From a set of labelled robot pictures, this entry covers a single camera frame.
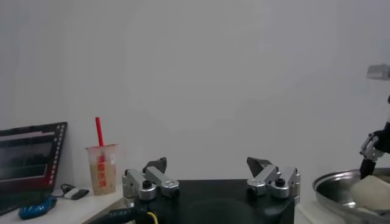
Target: blue computer mouse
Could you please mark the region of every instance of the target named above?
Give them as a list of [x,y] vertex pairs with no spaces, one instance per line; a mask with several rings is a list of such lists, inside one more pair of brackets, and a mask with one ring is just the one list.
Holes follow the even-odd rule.
[[23,220],[45,215],[57,204],[55,197],[49,197],[40,205],[25,206],[19,209],[19,217]]

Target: red straw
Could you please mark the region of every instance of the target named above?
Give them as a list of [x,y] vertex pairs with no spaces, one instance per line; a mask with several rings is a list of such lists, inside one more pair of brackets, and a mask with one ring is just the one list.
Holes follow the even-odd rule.
[[96,121],[96,130],[98,132],[98,134],[97,134],[98,136],[97,137],[99,138],[99,146],[104,146],[102,125],[100,124],[100,118],[96,117],[95,121]]

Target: laptop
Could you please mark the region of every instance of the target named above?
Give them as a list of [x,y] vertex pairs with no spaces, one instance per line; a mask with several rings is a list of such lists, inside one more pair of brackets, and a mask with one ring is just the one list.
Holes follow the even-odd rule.
[[66,122],[0,130],[0,215],[52,193]]

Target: white wall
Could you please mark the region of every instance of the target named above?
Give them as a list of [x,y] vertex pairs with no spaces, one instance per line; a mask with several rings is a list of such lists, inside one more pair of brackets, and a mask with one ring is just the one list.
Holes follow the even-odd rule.
[[101,116],[119,170],[167,156],[174,178],[247,178],[256,156],[298,167],[310,200],[386,119],[390,84],[365,79],[390,63],[386,0],[1,2],[2,100],[12,125],[69,122],[59,181],[90,182]]

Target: laptop screen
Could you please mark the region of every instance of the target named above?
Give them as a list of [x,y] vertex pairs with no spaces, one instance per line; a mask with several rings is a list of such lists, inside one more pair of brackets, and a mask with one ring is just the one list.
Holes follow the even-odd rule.
[[51,191],[67,123],[0,131],[0,193]]
[[19,137],[0,136],[0,182],[44,177],[48,169],[54,132]]

